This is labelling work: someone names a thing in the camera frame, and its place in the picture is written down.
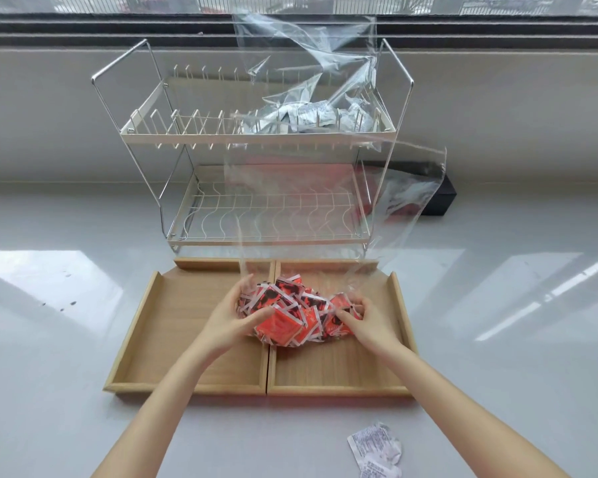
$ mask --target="dish rack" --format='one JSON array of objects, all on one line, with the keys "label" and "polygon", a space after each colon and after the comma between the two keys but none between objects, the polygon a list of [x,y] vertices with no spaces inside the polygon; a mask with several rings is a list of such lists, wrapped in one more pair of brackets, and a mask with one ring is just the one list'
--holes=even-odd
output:
[{"label": "dish rack", "polygon": [[[157,73],[157,85],[139,107],[132,111],[129,119],[118,125],[98,88],[97,81],[132,53],[146,47]],[[381,41],[377,55],[377,67],[381,57],[391,57],[399,67],[407,93],[400,112],[393,123],[378,90],[366,90],[363,96],[370,101],[372,110],[366,112],[372,123],[364,124],[364,115],[357,112],[353,130],[339,130],[341,119],[335,120],[336,129],[320,127],[319,110],[316,124],[302,127],[301,121],[282,121],[277,114],[272,122],[270,116],[260,117],[258,111],[241,101],[240,94],[257,91],[262,94],[282,92],[288,86],[306,79],[301,70],[266,73],[261,81],[253,79],[237,68],[219,67],[211,70],[206,65],[175,65],[168,76],[162,76],[155,55],[147,39],[131,47],[126,53],[103,67],[91,77],[106,112],[118,131],[122,141],[147,184],[159,212],[162,233],[172,249],[183,245],[292,245],[359,243],[365,245],[372,234],[372,222],[368,215],[376,203],[383,177],[394,150],[399,128],[407,108],[414,80],[399,61],[387,40]],[[323,77],[323,86],[330,86],[332,76]],[[222,101],[208,100],[208,94],[221,84],[227,93],[225,99],[236,104],[222,106]],[[247,122],[254,132],[244,130]],[[271,125],[268,133],[258,133],[263,124]],[[172,146],[176,150],[176,161],[161,191],[155,191],[140,164],[133,147],[154,145],[156,150]],[[366,178],[363,162],[358,157],[359,148],[369,144],[387,146],[385,165],[374,194]],[[296,174],[328,173],[331,178],[308,185],[283,184],[279,188],[256,191],[245,184],[226,181],[222,166],[222,154],[231,153],[231,160],[239,162],[241,151],[253,147],[274,147],[283,153],[292,147],[297,152],[316,151],[327,147],[328,151],[347,154],[342,164],[276,164],[260,165],[266,170],[285,170]],[[206,161],[201,161],[197,154]],[[187,187],[180,208],[168,224],[164,219],[163,196],[173,180],[180,162],[189,165]]]}]

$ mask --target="person's right hand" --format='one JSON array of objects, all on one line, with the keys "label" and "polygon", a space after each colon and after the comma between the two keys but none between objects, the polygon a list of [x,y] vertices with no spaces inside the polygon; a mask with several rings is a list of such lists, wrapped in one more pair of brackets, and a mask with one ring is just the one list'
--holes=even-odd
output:
[{"label": "person's right hand", "polygon": [[350,327],[356,338],[370,352],[382,355],[395,346],[402,345],[394,333],[390,320],[382,313],[369,298],[349,296],[354,304],[354,309],[363,315],[363,320],[358,321],[345,310],[338,309],[337,317]]}]

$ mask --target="gray wall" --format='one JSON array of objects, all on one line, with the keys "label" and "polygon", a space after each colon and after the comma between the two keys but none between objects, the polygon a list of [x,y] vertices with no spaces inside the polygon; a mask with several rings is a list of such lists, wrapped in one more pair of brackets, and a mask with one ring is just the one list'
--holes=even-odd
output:
[{"label": "gray wall", "polygon": [[[136,181],[90,75],[107,50],[0,49],[0,180]],[[235,52],[164,51],[160,64],[240,65]],[[456,180],[598,181],[598,53],[402,52],[415,79],[408,138],[448,148]],[[155,85],[145,53],[103,79],[123,119]],[[402,97],[395,81],[385,99]],[[149,178],[167,152],[140,152]]]}]

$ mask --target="forearm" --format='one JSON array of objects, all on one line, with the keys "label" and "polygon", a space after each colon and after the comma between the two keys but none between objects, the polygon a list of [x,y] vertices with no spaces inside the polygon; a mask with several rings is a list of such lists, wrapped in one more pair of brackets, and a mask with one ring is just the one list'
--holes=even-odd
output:
[{"label": "forearm", "polygon": [[192,344],[164,376],[92,478],[154,478],[199,377],[212,362]]},{"label": "forearm", "polygon": [[525,438],[403,345],[389,346],[381,358],[478,478],[567,477]]}]

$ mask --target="white countertop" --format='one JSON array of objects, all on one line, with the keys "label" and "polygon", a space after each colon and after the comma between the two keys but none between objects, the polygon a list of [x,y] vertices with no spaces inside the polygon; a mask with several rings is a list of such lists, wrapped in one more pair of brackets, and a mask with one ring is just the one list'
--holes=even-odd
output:
[{"label": "white countertop", "polygon": [[[390,268],[420,353],[566,472],[598,477],[598,185],[458,192]],[[101,388],[172,258],[142,185],[0,185],[0,477],[99,464],[139,406]],[[404,477],[472,476],[415,402],[273,398],[193,399],[159,476],[355,477],[346,437],[376,420]]]}]

